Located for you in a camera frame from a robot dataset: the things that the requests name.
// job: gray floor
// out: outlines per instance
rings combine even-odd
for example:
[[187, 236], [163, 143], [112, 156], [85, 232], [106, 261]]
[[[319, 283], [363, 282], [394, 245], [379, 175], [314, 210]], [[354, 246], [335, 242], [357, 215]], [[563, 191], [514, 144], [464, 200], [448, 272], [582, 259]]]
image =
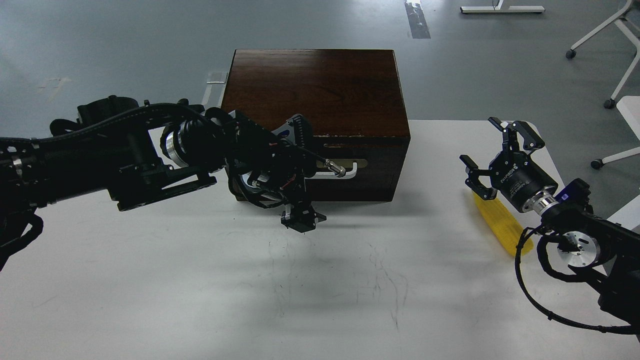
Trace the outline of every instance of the gray floor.
[[[563, 181], [591, 184], [596, 213], [608, 217], [640, 193], [640, 156], [589, 167], [640, 145], [620, 113], [602, 107], [635, 49], [611, 26], [572, 61], [564, 52], [619, 3], [522, 1], [543, 5], [542, 15], [458, 10], [487, 3], [423, 0], [431, 38], [413, 39], [401, 0], [3, 0], [0, 134], [47, 136], [52, 119], [74, 119], [77, 105], [109, 94], [198, 102], [237, 48], [394, 49], [410, 119], [532, 122]], [[640, 95], [639, 76], [621, 95]], [[427, 186], [434, 170], [424, 169]]]

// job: dark wooden box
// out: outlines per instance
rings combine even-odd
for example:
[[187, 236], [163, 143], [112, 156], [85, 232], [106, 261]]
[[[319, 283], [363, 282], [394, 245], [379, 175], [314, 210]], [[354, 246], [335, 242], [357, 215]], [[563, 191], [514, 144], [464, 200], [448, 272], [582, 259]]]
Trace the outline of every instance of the dark wooden box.
[[393, 50], [236, 50], [222, 108], [268, 130], [300, 113], [321, 156], [358, 160], [352, 179], [309, 179], [312, 200], [393, 199], [410, 140]]

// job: drawer handle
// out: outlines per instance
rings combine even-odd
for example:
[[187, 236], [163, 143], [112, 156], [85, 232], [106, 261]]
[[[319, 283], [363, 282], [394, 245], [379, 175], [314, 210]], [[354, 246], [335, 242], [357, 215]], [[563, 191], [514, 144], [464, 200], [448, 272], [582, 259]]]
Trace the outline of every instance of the drawer handle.
[[327, 172], [316, 172], [316, 174], [313, 177], [310, 177], [309, 179], [311, 180], [315, 180], [315, 179], [345, 180], [345, 179], [351, 179], [355, 177], [357, 172], [358, 172], [358, 163], [354, 161], [353, 168], [350, 171], [347, 171], [346, 174], [344, 174], [344, 176], [342, 177], [338, 177], [333, 172], [327, 171]]

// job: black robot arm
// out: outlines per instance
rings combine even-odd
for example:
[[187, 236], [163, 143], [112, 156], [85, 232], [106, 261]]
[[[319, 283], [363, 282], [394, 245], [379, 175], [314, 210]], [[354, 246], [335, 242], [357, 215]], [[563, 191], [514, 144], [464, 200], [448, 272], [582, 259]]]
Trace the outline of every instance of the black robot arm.
[[[589, 204], [589, 185], [581, 179], [572, 181], [554, 195], [557, 183], [531, 159], [531, 154], [545, 143], [525, 122], [501, 124], [496, 118], [489, 121], [502, 132], [502, 151], [487, 170], [467, 155], [460, 159], [467, 166], [466, 184], [481, 198], [495, 198], [500, 191], [516, 210], [533, 210], [541, 217], [541, 225], [523, 235], [516, 250], [516, 276], [527, 298], [538, 310], [566, 325], [618, 334], [640, 334], [640, 235], [619, 224], [593, 214]], [[517, 135], [524, 139], [520, 149]], [[491, 186], [480, 182], [488, 176]], [[520, 256], [524, 243], [533, 233], [542, 235], [538, 242], [538, 259], [544, 271], [565, 282], [585, 282], [600, 294], [598, 305], [630, 324], [623, 327], [585, 325], [556, 315], [537, 303], [528, 293], [520, 273]], [[557, 244], [560, 257], [574, 274], [553, 269], [548, 260], [547, 245]], [[594, 269], [613, 260], [608, 275]]]
[[[138, 106], [114, 95], [79, 106], [78, 115], [54, 120], [50, 138], [0, 138], [0, 269], [42, 232], [37, 208], [107, 190], [125, 211], [213, 185], [211, 173], [221, 168], [251, 203], [288, 204], [287, 227], [309, 231], [326, 219], [305, 191], [320, 157], [309, 149], [312, 130], [301, 115], [272, 133], [237, 111], [205, 111], [186, 99]], [[158, 127], [163, 154], [179, 168], [157, 155], [148, 131]]]

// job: yellow brush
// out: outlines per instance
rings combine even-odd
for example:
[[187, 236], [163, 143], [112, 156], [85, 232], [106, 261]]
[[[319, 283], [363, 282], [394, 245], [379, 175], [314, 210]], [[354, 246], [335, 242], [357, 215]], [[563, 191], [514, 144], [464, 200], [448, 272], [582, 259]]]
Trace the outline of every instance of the yellow brush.
[[[516, 245], [518, 245], [518, 239], [523, 230], [520, 223], [518, 223], [509, 210], [502, 205], [498, 198], [483, 200], [474, 193], [474, 201], [484, 221], [489, 225], [500, 244], [502, 244], [511, 256], [515, 256]], [[522, 255], [528, 253], [531, 249], [533, 249], [533, 243], [532, 241], [527, 241], [522, 248]]]

